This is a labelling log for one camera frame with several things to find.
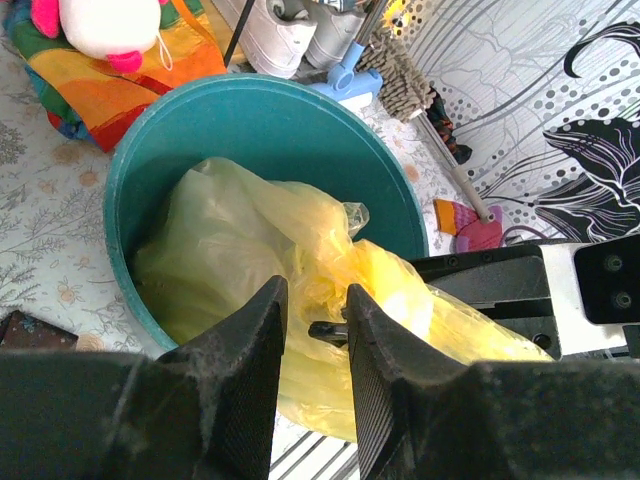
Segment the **pink nose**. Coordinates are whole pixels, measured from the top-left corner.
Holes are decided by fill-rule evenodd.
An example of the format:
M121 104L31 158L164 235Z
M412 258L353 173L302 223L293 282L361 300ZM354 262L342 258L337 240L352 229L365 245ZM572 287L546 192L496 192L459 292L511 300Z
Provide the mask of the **pink nose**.
M120 73L135 73L142 66L142 54L139 51L107 55L111 66Z

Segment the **stuffed toy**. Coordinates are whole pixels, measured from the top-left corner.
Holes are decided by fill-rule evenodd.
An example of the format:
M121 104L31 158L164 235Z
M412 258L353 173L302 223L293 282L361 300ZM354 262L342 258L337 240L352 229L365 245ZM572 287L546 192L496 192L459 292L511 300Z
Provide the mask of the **stuffed toy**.
M67 41L91 58L106 60L120 73L134 73L142 54L160 37L160 5L169 0L33 0L31 20L38 31Z

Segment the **yellow plastic bag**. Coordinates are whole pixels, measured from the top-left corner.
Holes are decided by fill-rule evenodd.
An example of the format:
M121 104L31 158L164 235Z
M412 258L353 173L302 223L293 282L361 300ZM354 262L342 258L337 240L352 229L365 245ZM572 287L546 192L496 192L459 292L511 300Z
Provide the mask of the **yellow plastic bag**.
M316 320L344 322L347 288L361 284L394 320L450 357L539 360L533 343L426 286L415 269L351 237L367 220L305 184L267 182L226 159L190 170L134 259L138 291L184 343L244 305L273 275L289 281L289 321L278 408L309 429L355 441L349 359L314 340Z

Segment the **floral wallpaper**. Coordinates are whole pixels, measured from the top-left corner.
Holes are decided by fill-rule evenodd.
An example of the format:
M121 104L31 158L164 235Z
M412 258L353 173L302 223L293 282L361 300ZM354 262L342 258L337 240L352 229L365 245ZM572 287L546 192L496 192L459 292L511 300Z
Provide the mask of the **floral wallpaper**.
M638 231L639 1L407 5L403 38L505 227L582 242Z

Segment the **shoe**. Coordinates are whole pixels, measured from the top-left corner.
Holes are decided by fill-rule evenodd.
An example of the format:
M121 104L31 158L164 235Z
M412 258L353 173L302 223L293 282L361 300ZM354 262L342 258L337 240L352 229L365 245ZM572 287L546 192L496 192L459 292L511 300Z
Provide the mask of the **shoe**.
M220 14L235 29L246 0L212 0ZM317 23L309 19L306 10L287 12L284 20L282 0L255 0L240 46L251 66L258 72L280 78L291 78L316 31Z
M329 70L344 57L366 14L359 10L339 12L313 0L303 1L309 18L318 24L305 57L315 68Z

